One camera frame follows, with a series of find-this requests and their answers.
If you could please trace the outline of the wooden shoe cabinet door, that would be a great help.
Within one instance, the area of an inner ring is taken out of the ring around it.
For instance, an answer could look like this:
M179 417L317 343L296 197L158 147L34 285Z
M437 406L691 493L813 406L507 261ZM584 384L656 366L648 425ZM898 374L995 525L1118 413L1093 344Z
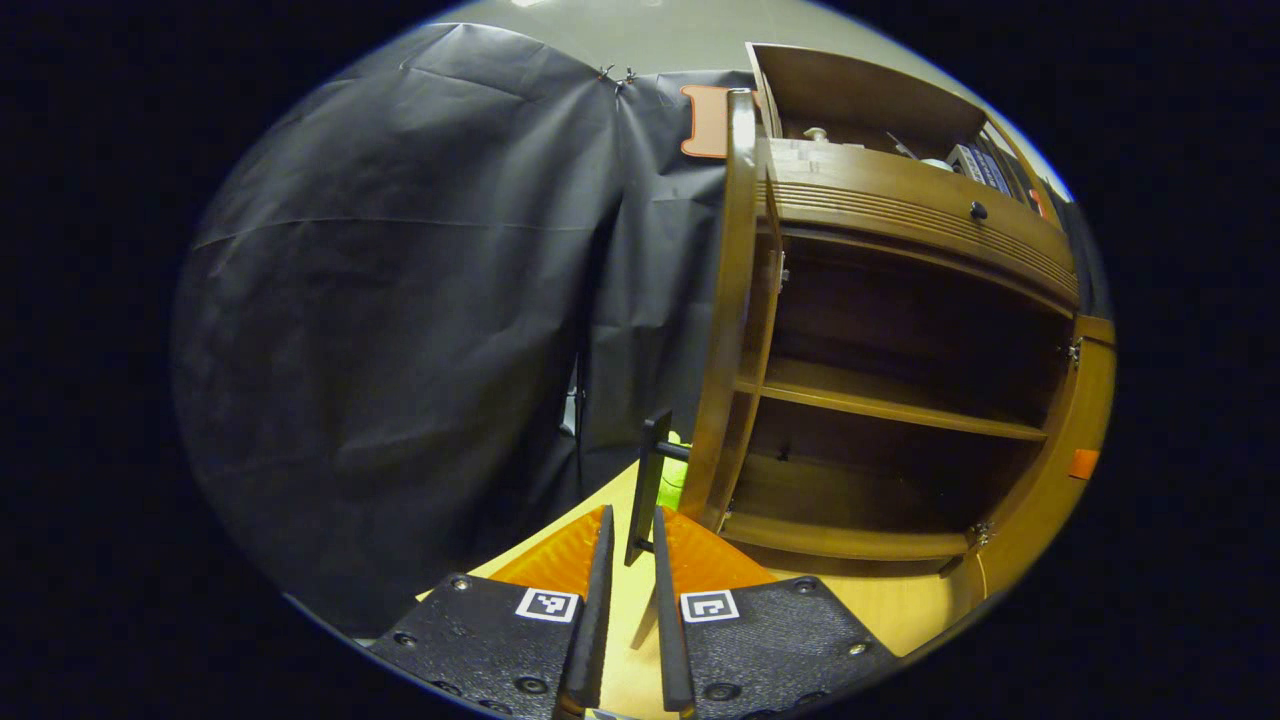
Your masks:
M716 290L701 391L680 500L681 514L713 533L727 506L730 429L742 360L756 241L756 104L749 88L726 94L726 164Z
M1011 589L1070 518L1089 480L1068 475L1076 448L1102 450L1115 396L1115 324L1079 315L1069 338L1080 337L1082 361L1071 369L1057 352L1061 373L1050 404L1048 437L1011 489L979 521L993 525L986 547L970 547L948 574L952 602L972 611Z

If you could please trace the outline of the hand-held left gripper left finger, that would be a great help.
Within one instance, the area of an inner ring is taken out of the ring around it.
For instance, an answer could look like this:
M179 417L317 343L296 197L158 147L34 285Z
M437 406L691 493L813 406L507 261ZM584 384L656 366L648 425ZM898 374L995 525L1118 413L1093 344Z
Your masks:
M490 577L448 575L371 653L489 716L581 720L602 696L613 552L602 505Z

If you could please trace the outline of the wooden double-door shoe cabinet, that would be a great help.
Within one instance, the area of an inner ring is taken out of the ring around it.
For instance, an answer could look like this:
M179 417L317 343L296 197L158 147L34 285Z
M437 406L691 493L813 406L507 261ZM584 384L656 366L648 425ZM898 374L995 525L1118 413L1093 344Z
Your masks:
M1053 191L993 113L876 61L750 42L756 104L756 241L742 360L730 429L727 506L717 533L799 559L905 564L950 574L968 529L995 507L1043 442L919 427L765 398L771 357L888 375L950 389L1038 423L1059 386L1059 348L1079 315L1115 324L1114 301L1082 208ZM726 163L726 94L692 91L689 154ZM782 220L771 187L772 138L810 127L852 149L922 158L956 143L1011 152L1034 200L1059 225L1082 296L1061 313L1024 293L877 240Z

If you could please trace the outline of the dark blue book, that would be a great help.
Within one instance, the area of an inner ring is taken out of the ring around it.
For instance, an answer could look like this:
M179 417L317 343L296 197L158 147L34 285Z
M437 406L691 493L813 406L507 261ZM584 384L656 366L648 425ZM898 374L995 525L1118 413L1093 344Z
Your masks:
M984 182L991 187L1000 190L1006 196L1011 197L1012 191L1006 183L1004 174L998 168L998 164L995 161L995 158L989 152L987 152L984 147L979 143L966 143L965 147L968 149L969 154L973 155L975 164L980 168L980 173L983 174Z

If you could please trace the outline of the yellow-green toy figure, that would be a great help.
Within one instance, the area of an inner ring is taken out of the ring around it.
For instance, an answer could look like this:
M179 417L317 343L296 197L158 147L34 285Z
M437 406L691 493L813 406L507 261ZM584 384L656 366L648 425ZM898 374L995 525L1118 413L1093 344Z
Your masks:
M655 502L660 506L677 510L689 471L689 462L653 454L653 464L659 469L659 486Z

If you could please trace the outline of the wooden inner shelf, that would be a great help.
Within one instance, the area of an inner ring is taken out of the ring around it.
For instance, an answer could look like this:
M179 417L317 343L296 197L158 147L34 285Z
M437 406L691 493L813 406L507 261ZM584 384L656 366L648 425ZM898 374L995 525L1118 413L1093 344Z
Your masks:
M978 436L1032 442L1048 437L1038 423L1016 419L959 392L792 357L769 359L760 393L765 398Z

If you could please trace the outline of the grey-blue book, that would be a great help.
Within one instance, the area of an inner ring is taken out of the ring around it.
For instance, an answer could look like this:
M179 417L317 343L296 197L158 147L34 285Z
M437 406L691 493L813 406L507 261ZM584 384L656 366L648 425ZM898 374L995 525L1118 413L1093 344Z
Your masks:
M1000 170L1005 184L1012 192L1012 195L1019 199L1020 202L1029 202L1034 200L1030 196L1033 190L1030 184L1030 177L1021 167L1021 163L1011 154L1002 149L992 147L989 150L993 164Z

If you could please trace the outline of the black backdrop cloth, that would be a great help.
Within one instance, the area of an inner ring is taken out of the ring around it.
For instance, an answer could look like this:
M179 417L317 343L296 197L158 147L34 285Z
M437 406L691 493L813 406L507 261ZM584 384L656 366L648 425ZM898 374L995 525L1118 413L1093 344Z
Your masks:
M662 409L691 448L724 161L689 154L690 94L750 88L746 46L620 87L509 29L428 24L243 158L186 260L175 404L197 482L287 594L371 638L618 492ZM1010 592L964 612L948 574L726 542L835 580L899 648Z

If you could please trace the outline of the wooden cabinet drawer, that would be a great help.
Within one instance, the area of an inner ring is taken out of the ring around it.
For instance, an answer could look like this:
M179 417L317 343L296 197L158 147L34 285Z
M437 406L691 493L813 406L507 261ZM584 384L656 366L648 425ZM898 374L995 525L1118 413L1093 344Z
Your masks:
M895 252L986 275L1061 313L1080 307L1068 237L1014 199L922 161L837 143L772 138L783 222L877 240ZM989 217L975 220L972 201Z

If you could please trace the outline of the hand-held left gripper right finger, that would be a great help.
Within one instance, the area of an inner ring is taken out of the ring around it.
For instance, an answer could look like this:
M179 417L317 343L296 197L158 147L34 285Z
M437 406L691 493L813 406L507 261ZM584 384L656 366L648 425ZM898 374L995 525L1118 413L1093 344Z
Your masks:
M653 519L664 707L682 717L794 717L901 661L818 577L777 579L686 516Z

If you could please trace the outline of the black door handle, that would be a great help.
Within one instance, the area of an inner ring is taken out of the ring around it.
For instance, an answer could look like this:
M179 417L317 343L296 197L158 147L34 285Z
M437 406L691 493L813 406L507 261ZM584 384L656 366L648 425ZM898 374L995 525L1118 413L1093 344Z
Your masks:
M623 565L632 566L644 552L653 552L653 518L659 506L660 475L666 460L689 462L691 448L669 439L672 410L662 409L643 423L637 477Z

